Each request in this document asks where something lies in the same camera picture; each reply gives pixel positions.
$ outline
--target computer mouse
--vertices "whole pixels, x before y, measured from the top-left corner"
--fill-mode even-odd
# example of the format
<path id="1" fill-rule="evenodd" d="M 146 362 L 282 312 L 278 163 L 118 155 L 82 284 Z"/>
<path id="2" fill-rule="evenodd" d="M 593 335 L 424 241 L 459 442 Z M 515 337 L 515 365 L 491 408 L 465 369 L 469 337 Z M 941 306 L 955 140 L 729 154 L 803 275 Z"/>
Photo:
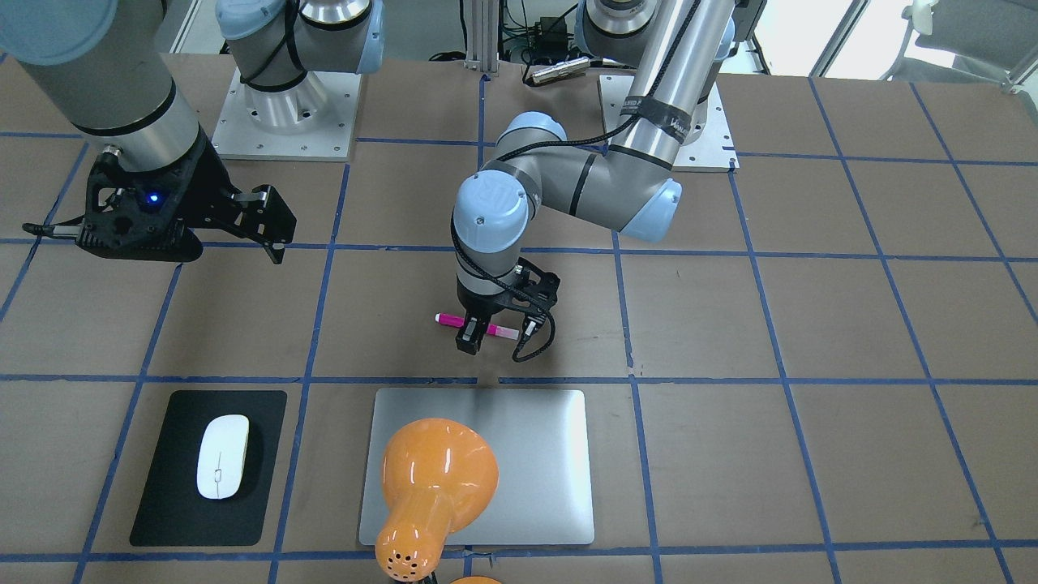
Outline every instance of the computer mouse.
<path id="1" fill-rule="evenodd" d="M 226 499 L 238 493 L 248 444 L 249 419 L 245 416 L 220 416 L 206 426 L 195 476 L 199 495 L 206 499 Z"/>

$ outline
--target marker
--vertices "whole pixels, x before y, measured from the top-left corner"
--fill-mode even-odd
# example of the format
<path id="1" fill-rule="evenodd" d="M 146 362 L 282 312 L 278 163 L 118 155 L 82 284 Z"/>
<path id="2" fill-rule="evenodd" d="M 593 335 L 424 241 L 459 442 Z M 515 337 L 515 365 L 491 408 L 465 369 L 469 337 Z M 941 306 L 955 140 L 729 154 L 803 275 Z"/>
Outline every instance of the marker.
<path id="1" fill-rule="evenodd" d="M 444 327 L 453 327 L 455 329 L 461 329 L 465 326 L 465 319 L 460 316 L 455 316 L 453 314 L 436 313 L 436 323 Z M 491 325 L 487 327 L 487 334 L 493 337 L 501 337 L 503 339 L 512 339 L 513 341 L 519 339 L 519 332 L 515 329 L 508 329 L 507 327 L 497 327 L 496 325 Z"/>

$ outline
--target orange plastic object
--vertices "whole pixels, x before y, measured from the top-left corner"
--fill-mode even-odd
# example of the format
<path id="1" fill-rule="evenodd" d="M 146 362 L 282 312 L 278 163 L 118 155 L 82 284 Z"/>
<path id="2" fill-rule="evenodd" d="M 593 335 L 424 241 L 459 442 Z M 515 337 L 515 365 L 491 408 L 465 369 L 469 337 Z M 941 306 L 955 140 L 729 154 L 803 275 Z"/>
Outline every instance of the orange plastic object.
<path id="1" fill-rule="evenodd" d="M 450 584 L 501 584 L 501 583 L 494 580 L 493 578 L 487 578 L 486 576 L 469 576 L 468 578 L 455 580 Z"/>
<path id="2" fill-rule="evenodd" d="M 447 536 L 475 521 L 497 490 L 497 460 L 471 428 L 442 418 L 411 422 L 386 445 L 382 495 L 389 519 L 375 559 L 398 582 L 440 563 Z"/>

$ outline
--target metal base plate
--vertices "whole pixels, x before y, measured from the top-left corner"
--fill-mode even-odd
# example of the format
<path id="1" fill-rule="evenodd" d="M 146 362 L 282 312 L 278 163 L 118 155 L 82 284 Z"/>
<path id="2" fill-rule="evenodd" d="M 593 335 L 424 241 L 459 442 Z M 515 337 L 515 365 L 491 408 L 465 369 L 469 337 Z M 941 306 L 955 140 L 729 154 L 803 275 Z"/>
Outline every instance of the metal base plate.
<path id="1" fill-rule="evenodd" d="M 577 390 L 383 388 L 375 397 L 360 543 L 374 546 L 389 517 L 382 454 L 422 418 L 461 422 L 486 439 L 500 480 L 487 510 L 449 546 L 586 545 L 595 539 L 584 396 Z"/>
<path id="2" fill-rule="evenodd" d="M 620 109 L 630 91 L 633 77 L 626 75 L 601 75 L 598 78 L 599 94 L 602 98 L 602 120 L 608 132 L 620 124 Z M 728 172 L 734 164 L 739 167 L 739 157 L 735 154 L 732 132 L 728 127 L 725 107 L 720 103 L 717 85 L 710 89 L 707 122 L 703 134 L 694 142 L 681 146 L 674 169 L 679 172 Z"/>
<path id="3" fill-rule="evenodd" d="M 353 142 L 353 128 L 360 98 L 360 75 L 318 73 L 331 98 L 332 108 L 321 123 L 301 134 L 272 134 L 264 130 L 245 105 L 240 74 L 235 69 L 220 120 L 213 133 L 213 147 L 229 160 L 335 160 L 346 161 Z"/>

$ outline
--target black mouse pad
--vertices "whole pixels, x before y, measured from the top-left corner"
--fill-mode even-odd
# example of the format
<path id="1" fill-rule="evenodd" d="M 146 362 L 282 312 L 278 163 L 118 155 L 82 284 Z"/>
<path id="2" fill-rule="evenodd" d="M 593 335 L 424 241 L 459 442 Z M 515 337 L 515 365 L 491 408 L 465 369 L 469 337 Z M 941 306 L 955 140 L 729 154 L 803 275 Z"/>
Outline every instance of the black mouse pad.
<path id="1" fill-rule="evenodd" d="M 256 544 L 267 515 L 286 400 L 282 391 L 179 391 L 169 396 L 130 545 Z M 198 448 L 206 426 L 227 414 L 249 419 L 242 484 L 227 499 L 206 499 L 195 484 Z"/>

